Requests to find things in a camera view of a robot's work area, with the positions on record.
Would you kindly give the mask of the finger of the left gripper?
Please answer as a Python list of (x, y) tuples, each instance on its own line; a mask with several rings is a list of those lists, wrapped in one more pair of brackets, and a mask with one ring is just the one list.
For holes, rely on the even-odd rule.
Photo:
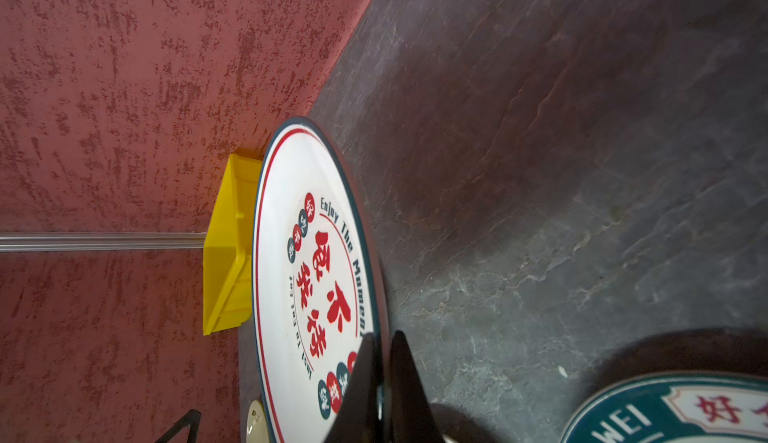
[(183, 430), (187, 429), (187, 443), (196, 443), (199, 436), (199, 428), (202, 414), (196, 409), (190, 409), (171, 428), (164, 432), (155, 443), (170, 443), (171, 440)]

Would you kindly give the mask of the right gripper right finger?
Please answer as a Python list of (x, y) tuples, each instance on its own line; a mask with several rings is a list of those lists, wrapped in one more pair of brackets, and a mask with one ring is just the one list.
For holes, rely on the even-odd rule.
[(390, 346), (389, 382), (392, 441), (444, 443), (402, 331)]

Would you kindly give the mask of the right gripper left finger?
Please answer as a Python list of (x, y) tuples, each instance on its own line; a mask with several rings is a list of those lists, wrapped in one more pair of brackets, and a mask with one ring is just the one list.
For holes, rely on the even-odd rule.
[(363, 336), (340, 411), (326, 442), (381, 442), (379, 387), (382, 361), (379, 341), (374, 334)]

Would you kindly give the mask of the white plate red characters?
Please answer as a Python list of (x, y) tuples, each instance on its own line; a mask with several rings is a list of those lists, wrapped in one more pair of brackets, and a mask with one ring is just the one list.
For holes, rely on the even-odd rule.
[(323, 441), (363, 338), (387, 326), (380, 272), (341, 155), (311, 120), (268, 146), (253, 223), (253, 326), (275, 442)]

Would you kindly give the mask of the white plate green lettered rim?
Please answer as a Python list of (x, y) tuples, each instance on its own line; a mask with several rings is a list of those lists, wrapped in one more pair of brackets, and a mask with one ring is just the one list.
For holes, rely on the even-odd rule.
[(613, 384), (574, 413), (562, 442), (765, 442), (767, 379), (664, 372)]

